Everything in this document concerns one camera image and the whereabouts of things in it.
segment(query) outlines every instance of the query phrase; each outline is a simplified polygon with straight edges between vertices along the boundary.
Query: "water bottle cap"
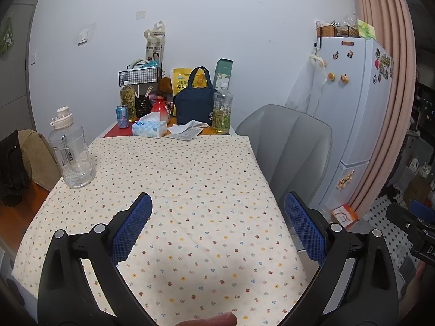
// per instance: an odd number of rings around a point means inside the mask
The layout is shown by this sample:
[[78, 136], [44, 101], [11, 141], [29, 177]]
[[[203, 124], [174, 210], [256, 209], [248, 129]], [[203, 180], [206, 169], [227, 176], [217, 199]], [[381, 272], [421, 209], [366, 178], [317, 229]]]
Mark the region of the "water bottle cap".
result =
[[66, 128], [73, 123], [73, 114], [70, 113], [70, 109], [64, 106], [57, 110], [57, 117], [52, 119], [50, 123], [55, 129]]

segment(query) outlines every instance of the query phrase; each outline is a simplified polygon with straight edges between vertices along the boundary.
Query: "gray chair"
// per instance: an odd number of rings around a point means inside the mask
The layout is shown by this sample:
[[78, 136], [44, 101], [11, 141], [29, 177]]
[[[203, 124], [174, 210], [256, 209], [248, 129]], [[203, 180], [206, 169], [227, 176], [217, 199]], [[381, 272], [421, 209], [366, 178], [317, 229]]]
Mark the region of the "gray chair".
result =
[[290, 191], [309, 206], [328, 166], [331, 128], [307, 114], [268, 104], [248, 116], [236, 133], [249, 136], [284, 218], [284, 198]]

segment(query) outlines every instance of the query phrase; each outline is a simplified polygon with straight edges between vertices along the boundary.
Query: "hand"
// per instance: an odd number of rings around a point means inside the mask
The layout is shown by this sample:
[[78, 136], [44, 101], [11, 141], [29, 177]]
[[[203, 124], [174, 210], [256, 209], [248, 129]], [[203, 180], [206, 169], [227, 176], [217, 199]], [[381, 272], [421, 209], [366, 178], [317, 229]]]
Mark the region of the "hand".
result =
[[209, 319], [189, 320], [178, 323], [175, 326], [236, 326], [237, 318], [232, 312], [226, 312]]

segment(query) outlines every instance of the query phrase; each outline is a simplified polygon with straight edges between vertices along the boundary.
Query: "blue can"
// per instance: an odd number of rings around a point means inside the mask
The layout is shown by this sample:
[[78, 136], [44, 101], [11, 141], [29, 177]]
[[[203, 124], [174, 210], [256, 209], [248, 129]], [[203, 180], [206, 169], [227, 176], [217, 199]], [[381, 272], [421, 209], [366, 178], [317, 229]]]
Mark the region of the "blue can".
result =
[[118, 105], [116, 107], [116, 118], [118, 120], [119, 128], [127, 128], [128, 127], [128, 106], [126, 105]]

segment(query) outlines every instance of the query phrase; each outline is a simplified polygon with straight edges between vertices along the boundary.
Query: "pink curtain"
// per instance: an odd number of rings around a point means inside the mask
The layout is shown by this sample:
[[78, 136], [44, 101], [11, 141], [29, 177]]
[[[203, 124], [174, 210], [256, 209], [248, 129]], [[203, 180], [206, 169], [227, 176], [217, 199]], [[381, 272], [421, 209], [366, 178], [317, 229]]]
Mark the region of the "pink curtain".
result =
[[362, 217], [378, 196], [399, 154], [412, 110], [415, 40], [406, 0], [357, 0], [358, 17], [375, 27], [376, 39], [394, 60], [388, 109], [381, 134], [349, 205]]

